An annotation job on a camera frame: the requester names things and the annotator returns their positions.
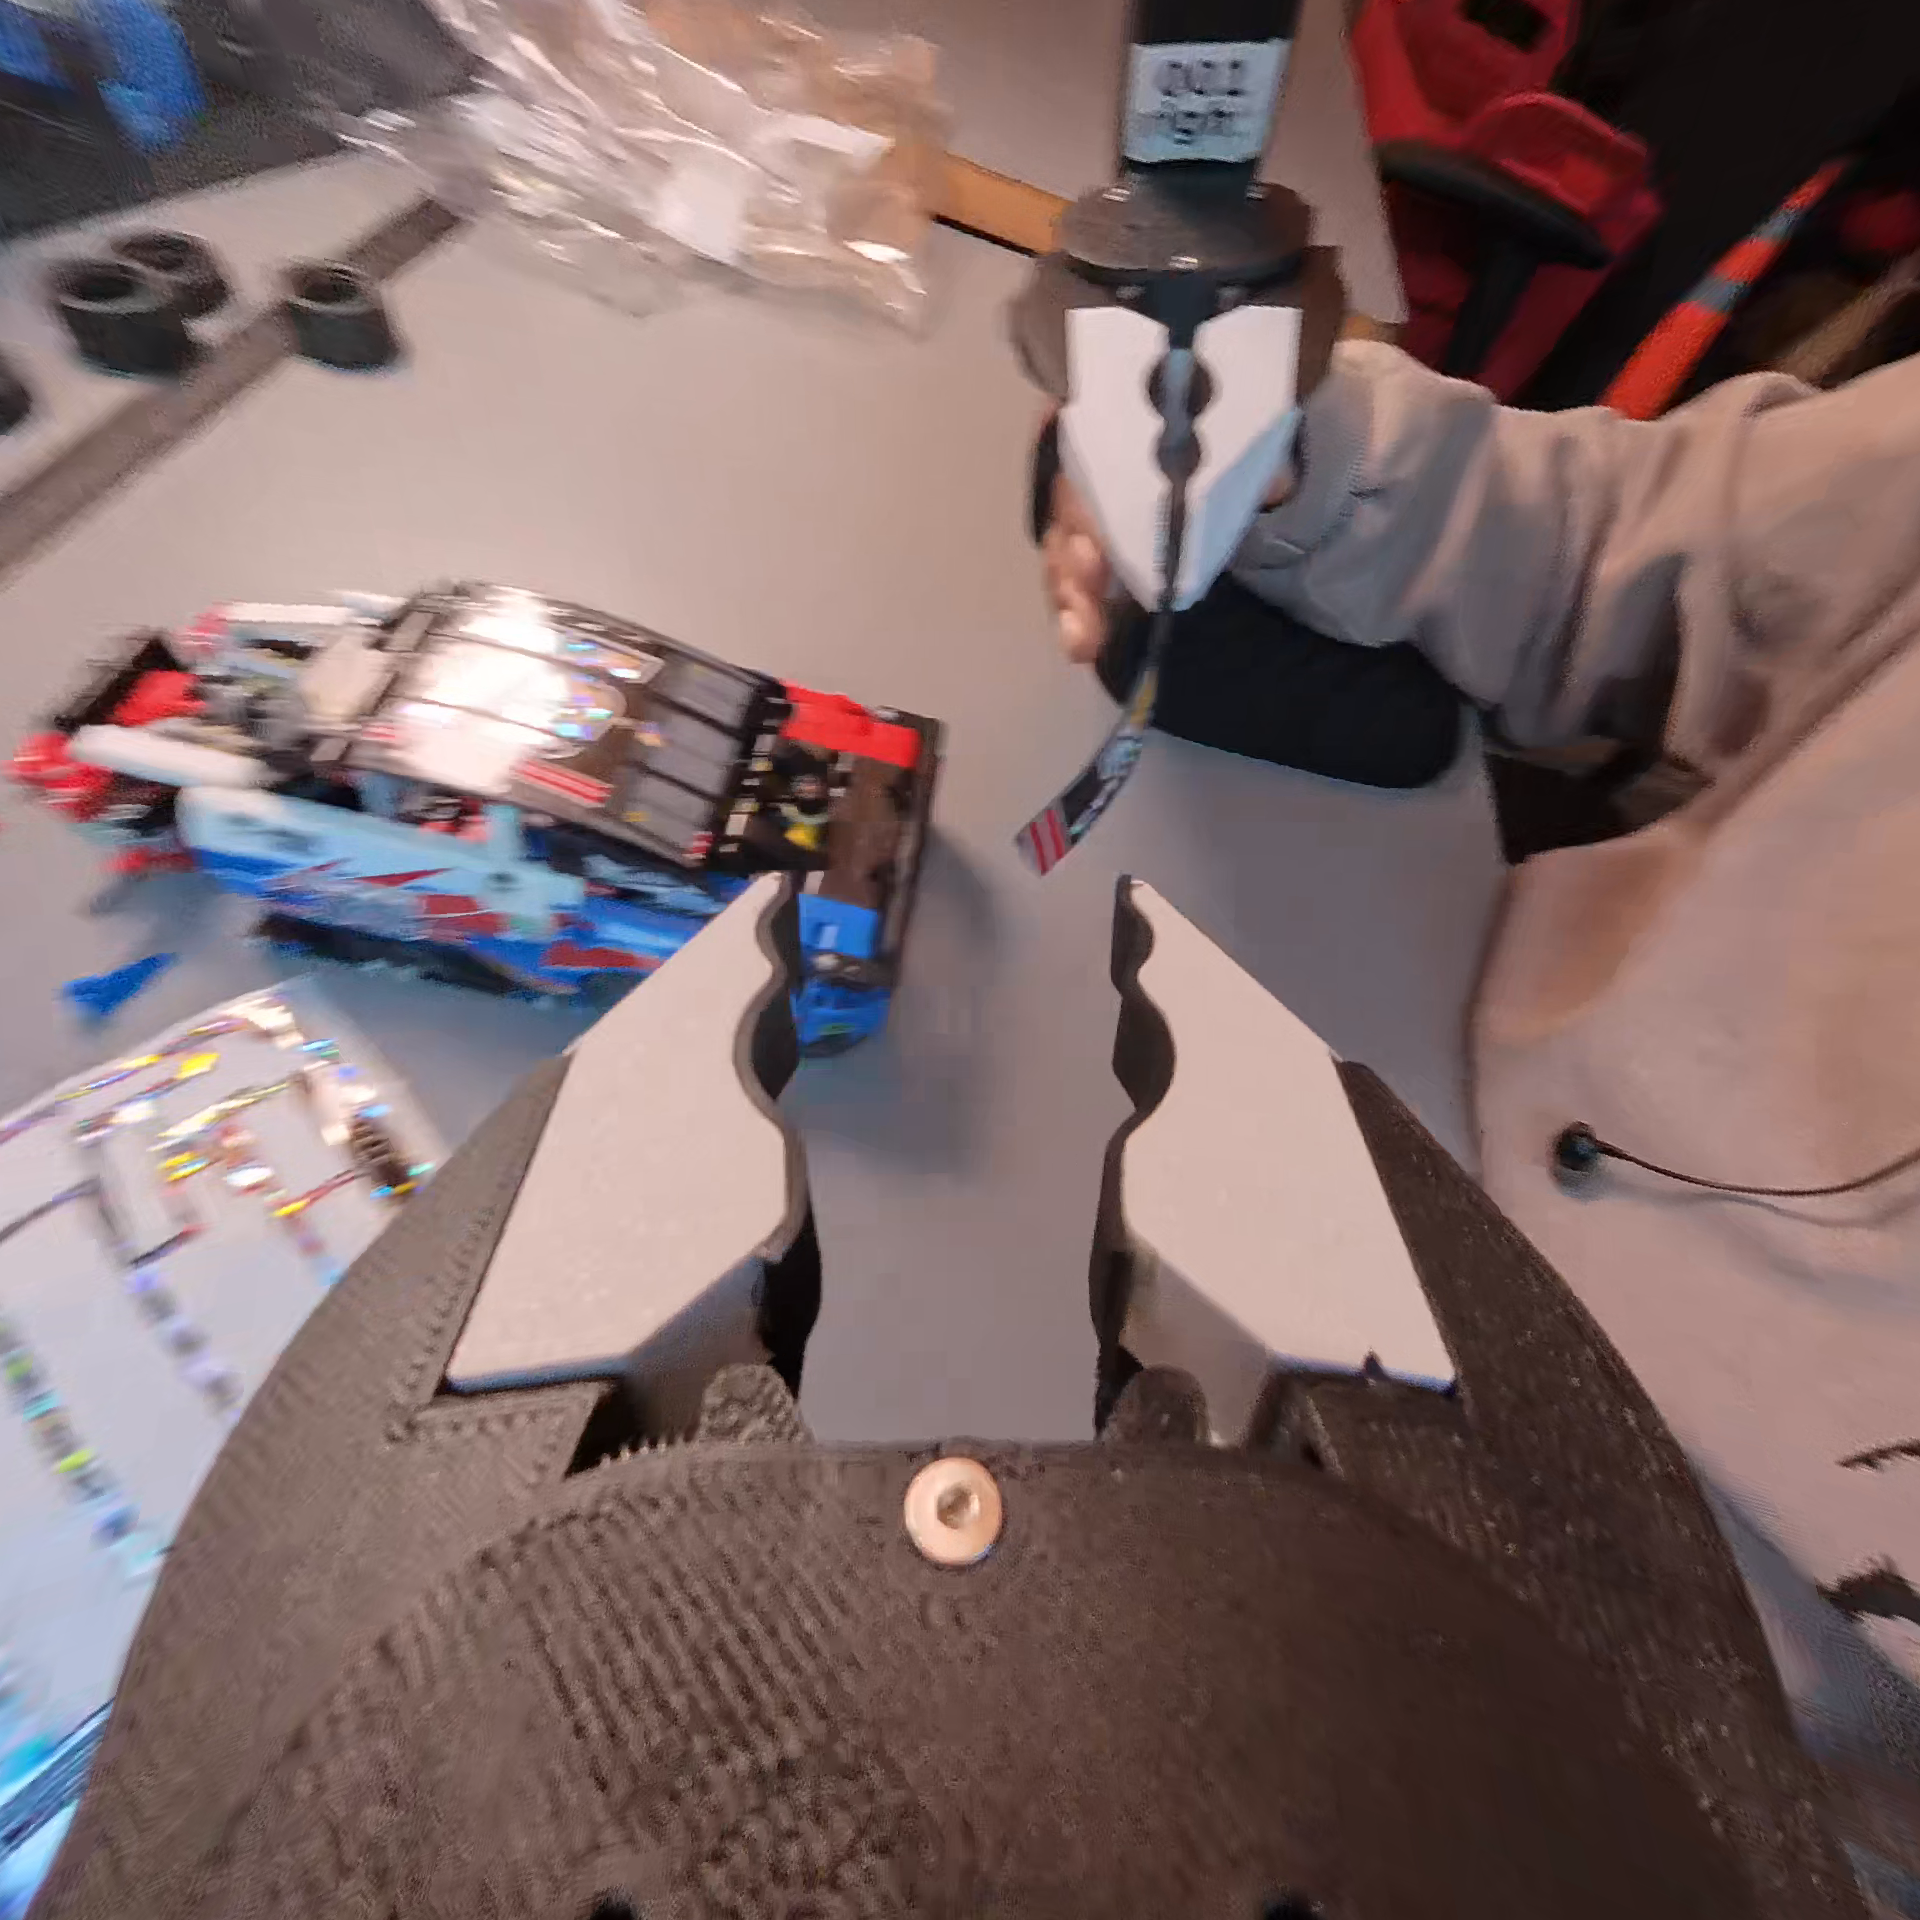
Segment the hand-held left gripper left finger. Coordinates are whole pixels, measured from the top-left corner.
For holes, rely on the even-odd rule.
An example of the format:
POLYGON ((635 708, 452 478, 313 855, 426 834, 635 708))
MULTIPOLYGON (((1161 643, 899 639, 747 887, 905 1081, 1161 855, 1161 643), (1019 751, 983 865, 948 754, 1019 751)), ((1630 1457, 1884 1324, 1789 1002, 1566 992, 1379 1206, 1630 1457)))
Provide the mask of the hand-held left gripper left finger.
POLYGON ((823 1262, 782 1114, 798 961, 793 885, 759 877, 569 1049, 449 1388, 700 1388, 738 1362, 801 1387, 823 1262))

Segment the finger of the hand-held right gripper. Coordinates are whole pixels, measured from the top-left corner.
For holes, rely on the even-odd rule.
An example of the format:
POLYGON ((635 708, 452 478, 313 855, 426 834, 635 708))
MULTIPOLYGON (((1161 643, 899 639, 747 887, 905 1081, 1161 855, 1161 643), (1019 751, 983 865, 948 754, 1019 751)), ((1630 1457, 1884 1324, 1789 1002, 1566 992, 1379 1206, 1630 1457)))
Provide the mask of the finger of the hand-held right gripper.
POLYGON ((1284 474, 1300 424, 1300 357, 1300 307, 1237 307, 1196 331, 1207 400, 1196 408, 1175 609, 1211 592, 1284 474))
POLYGON ((1161 462, 1168 331, 1128 307, 1069 313, 1066 474, 1120 585, 1145 609, 1167 590, 1170 481, 1161 462))

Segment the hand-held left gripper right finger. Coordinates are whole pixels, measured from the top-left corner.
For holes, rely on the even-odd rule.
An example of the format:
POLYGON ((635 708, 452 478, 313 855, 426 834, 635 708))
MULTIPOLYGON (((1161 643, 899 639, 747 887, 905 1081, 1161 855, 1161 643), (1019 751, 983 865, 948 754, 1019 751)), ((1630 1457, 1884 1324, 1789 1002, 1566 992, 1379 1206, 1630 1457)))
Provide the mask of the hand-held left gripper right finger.
POLYGON ((1216 1446, 1261 1439, 1294 1377, 1447 1395, 1343 1059, 1139 877, 1117 881, 1110 962, 1128 1114, 1090 1252, 1096 1427, 1152 1368, 1192 1381, 1216 1446))

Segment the shiny sticker strip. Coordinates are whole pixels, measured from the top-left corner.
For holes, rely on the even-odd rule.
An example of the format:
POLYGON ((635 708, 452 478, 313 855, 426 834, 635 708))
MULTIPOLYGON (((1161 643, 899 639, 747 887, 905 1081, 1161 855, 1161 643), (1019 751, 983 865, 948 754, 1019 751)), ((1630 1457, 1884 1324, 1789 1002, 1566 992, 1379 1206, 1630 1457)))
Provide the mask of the shiny sticker strip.
POLYGON ((1016 849, 1036 877, 1050 875, 1090 838, 1135 776, 1157 718, 1175 617, 1174 606, 1161 606, 1152 615, 1139 674, 1115 727, 1080 774, 1019 831, 1016 849))

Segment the red blue lego car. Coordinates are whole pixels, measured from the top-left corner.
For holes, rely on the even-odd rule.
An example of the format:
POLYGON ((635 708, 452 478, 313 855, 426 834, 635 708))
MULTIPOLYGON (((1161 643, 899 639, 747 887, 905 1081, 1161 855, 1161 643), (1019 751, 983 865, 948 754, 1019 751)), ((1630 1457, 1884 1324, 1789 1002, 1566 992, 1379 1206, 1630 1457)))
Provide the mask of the red blue lego car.
POLYGON ((8 774, 117 877, 195 870, 275 945, 513 997, 608 1006, 786 877, 830 1059, 889 1018, 941 762, 930 718, 453 582, 138 632, 8 774))

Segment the person's right forearm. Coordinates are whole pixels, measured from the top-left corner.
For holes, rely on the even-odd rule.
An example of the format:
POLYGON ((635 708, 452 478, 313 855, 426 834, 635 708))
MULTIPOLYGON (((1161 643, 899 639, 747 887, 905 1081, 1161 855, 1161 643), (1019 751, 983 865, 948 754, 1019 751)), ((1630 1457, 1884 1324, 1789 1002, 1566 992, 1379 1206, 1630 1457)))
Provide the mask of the person's right forearm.
POLYGON ((1916 357, 1636 421, 1344 343, 1232 574, 1322 637, 1413 643, 1521 749, 1717 779, 1879 695, 1914 733, 1916 357))

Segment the blue lego piece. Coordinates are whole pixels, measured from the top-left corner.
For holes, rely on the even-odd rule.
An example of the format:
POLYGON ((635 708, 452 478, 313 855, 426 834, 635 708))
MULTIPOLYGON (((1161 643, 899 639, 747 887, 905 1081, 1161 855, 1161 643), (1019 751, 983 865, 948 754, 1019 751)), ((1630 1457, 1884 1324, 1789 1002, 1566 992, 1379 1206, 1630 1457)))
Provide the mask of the blue lego piece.
POLYGON ((139 954, 125 964, 63 983, 60 997, 79 1021, 103 1026, 133 999, 153 989, 174 964, 174 952, 139 954))

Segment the person's right hand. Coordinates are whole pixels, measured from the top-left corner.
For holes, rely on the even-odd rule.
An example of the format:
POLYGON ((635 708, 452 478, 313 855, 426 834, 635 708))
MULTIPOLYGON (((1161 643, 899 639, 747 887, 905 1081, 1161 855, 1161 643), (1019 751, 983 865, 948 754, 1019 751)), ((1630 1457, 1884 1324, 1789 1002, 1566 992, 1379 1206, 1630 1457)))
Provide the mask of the person's right hand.
POLYGON ((1042 558, 1043 590, 1064 654, 1070 664, 1092 668, 1117 635, 1139 619, 1142 607, 1108 555, 1090 505, 1069 481, 1055 408, 1043 417, 1036 434, 1026 523, 1042 558))

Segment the red chair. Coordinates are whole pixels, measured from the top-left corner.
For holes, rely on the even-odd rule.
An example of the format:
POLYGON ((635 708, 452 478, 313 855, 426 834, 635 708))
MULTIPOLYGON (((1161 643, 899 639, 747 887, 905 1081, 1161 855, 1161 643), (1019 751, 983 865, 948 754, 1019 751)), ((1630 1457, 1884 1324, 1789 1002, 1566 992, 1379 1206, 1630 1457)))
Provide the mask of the red chair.
POLYGON ((1403 347, 1517 400, 1659 225, 1648 146, 1559 85, 1577 2, 1369 2, 1350 35, 1403 347))

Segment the holographic sticker sheet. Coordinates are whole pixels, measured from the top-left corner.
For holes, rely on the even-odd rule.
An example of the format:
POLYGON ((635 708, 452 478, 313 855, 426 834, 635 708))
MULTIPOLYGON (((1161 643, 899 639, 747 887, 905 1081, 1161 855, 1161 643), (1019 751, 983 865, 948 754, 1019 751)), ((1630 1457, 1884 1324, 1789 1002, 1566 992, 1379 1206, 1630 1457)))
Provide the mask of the holographic sticker sheet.
POLYGON ((6 1114, 6 1851, 70 1817, 214 1459, 438 1161, 414 1092, 301 983, 6 1114))

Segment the orange black object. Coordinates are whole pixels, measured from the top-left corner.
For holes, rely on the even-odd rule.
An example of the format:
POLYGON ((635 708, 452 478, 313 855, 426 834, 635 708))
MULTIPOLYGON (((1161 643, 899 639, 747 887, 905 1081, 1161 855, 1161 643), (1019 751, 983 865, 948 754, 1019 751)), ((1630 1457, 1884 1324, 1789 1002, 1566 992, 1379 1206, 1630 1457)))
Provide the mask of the orange black object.
POLYGON ((1821 209, 1837 182, 1848 179, 1854 162, 1852 151, 1823 162, 1768 217, 1723 252, 1714 266, 1621 363, 1600 397, 1600 406, 1631 421, 1666 413, 1729 329, 1743 299, 1775 266, 1803 220, 1821 209))

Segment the person's beige hoodie torso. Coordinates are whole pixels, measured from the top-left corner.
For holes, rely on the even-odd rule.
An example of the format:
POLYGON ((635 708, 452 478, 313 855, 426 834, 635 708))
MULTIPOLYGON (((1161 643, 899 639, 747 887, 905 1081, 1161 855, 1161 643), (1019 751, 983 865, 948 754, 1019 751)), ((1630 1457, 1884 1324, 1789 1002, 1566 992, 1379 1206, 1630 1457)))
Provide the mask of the person's beige hoodie torso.
POLYGON ((1916 730, 1515 879, 1481 1176, 1710 1490, 1854 1847, 1916 1868, 1916 730))

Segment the clear plastic bag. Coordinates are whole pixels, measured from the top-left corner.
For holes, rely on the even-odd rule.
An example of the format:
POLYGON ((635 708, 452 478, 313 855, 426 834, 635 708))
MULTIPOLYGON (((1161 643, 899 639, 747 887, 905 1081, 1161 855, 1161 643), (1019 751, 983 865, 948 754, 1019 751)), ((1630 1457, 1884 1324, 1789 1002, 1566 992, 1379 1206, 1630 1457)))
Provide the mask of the clear plastic bag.
POLYGON ((758 291, 921 334, 950 114, 935 47, 804 4, 432 4, 469 70, 335 110, 464 217, 649 313, 758 291))

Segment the blue plastic bin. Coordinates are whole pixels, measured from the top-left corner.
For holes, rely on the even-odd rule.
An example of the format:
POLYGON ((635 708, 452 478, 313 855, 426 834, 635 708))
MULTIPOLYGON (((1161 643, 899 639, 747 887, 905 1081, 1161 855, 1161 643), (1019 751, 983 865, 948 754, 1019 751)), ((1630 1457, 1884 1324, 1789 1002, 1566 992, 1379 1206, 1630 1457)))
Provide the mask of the blue plastic bin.
POLYGON ((202 118, 192 43, 161 2, 2 2, 2 107, 79 132, 105 127, 160 151, 202 118))

